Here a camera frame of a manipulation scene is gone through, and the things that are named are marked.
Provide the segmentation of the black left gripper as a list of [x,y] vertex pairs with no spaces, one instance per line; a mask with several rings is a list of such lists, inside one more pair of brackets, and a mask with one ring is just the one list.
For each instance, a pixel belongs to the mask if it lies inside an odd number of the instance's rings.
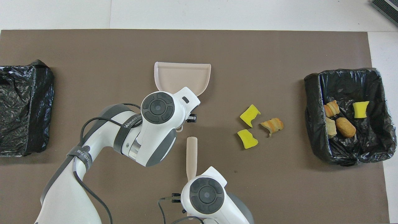
[[199,105],[194,106],[188,113],[188,117],[186,119],[186,122],[188,123],[196,123],[197,122],[197,114],[194,114],[194,110],[198,107]]

